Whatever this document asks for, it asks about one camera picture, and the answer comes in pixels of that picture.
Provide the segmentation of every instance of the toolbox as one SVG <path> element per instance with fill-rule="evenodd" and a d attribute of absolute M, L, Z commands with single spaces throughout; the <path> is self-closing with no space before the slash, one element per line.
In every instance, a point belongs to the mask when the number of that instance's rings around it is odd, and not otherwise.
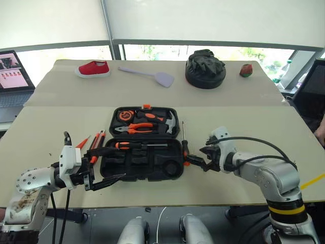
<path fill-rule="evenodd" d="M 177 179 L 183 173 L 182 145 L 177 113 L 172 108 L 120 107 L 114 111 L 105 147 L 116 147 L 103 156 L 101 175 L 126 174 L 123 181 Z"/>

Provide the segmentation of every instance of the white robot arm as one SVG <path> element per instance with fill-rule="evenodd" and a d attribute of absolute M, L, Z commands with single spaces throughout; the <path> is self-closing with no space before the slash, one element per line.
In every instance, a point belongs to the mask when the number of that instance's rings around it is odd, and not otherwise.
<path fill-rule="evenodd" d="M 89 159 L 110 154 L 116 149 L 103 147 L 90 150 L 81 158 L 80 149 L 72 147 L 69 134 L 65 132 L 64 135 L 59 162 L 47 168 L 28 169 L 16 179 L 16 189 L 0 230 L 0 244 L 36 244 L 53 192 L 65 187 L 72 190 L 82 184 L 85 184 L 86 191 L 96 191 L 111 186 L 124 176 L 115 175 L 94 184 Z"/>
<path fill-rule="evenodd" d="M 295 164 L 284 157 L 239 152 L 231 139 L 227 129 L 219 127 L 212 132 L 207 142 L 209 146 L 200 149 L 211 162 L 206 164 L 202 158 L 193 155 L 187 156 L 187 160 L 204 171 L 233 172 L 257 184 L 269 206 L 275 229 L 273 242 L 290 243 L 288 240 L 293 239 L 303 243 L 320 243 L 312 219 L 305 210 Z"/>

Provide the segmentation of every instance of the laptop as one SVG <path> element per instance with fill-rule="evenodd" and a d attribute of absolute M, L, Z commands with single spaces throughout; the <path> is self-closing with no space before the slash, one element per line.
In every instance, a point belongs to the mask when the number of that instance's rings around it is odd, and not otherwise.
<path fill-rule="evenodd" d="M 0 51 L 0 123 L 12 122 L 35 87 L 15 51 Z"/>

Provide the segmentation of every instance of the yellow stripe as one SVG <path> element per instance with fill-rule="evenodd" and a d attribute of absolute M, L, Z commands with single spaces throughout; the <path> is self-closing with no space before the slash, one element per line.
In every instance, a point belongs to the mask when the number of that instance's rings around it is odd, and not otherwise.
<path fill-rule="evenodd" d="M 296 215 L 296 214 L 299 214 L 305 210 L 305 205 L 302 205 L 301 207 L 292 209 L 292 210 L 279 210 L 279 209 L 272 208 L 269 206 L 269 210 L 272 212 L 275 212 L 276 214 L 280 214 L 280 215 Z"/>
<path fill-rule="evenodd" d="M 307 182 L 307 183 L 304 183 L 304 184 L 300 187 L 300 189 L 303 190 L 303 189 L 307 188 L 308 186 L 314 184 L 315 182 L 317 182 L 317 181 L 323 179 L 324 177 L 325 177 L 325 174 L 321 174 L 320 176 L 316 177 L 315 179 L 312 179 L 311 181 L 309 181 L 309 182 Z"/>

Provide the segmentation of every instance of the table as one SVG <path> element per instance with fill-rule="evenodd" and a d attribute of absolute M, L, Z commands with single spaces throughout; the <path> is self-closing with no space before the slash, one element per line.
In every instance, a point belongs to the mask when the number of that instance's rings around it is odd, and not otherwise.
<path fill-rule="evenodd" d="M 292 107 L 174 107 L 180 121 L 186 122 L 186 135 L 192 154 L 203 157 L 199 149 L 209 133 L 226 126 L 232 136 L 251 136 L 270 141 L 296 161 L 301 183 L 325 172 L 325 151 Z M 2 174 L 0 206 L 6 206 L 15 190 L 15 179 L 30 167 L 48 167 L 58 161 L 67 130 L 73 145 L 100 129 L 108 129 L 115 107 L 25 107 L 0 141 Z M 91 140 L 85 145 L 85 153 Z M 258 154 L 276 154 L 265 145 L 237 141 L 237 149 Z M 100 164 L 94 166 L 100 178 Z M 303 191 L 305 201 L 324 201 L 324 182 Z M 57 207 L 64 207 L 66 189 L 54 193 Z M 70 207 L 99 208 L 160 205 L 244 205 L 265 204 L 253 183 L 233 174 L 203 172 L 191 165 L 177 180 L 118 182 L 99 191 L 72 191 Z"/>
<path fill-rule="evenodd" d="M 86 60 L 58 60 L 37 86 L 25 106 L 287 106 L 274 83 L 258 62 L 225 61 L 226 77 L 216 89 L 204 90 L 185 79 L 185 62 L 181 61 L 108 61 L 111 76 L 83 79 L 74 69 Z M 252 63 L 253 74 L 239 75 L 242 65 Z M 117 70 L 127 67 L 144 72 L 167 72 L 175 77 L 165 88 L 152 77 Z"/>

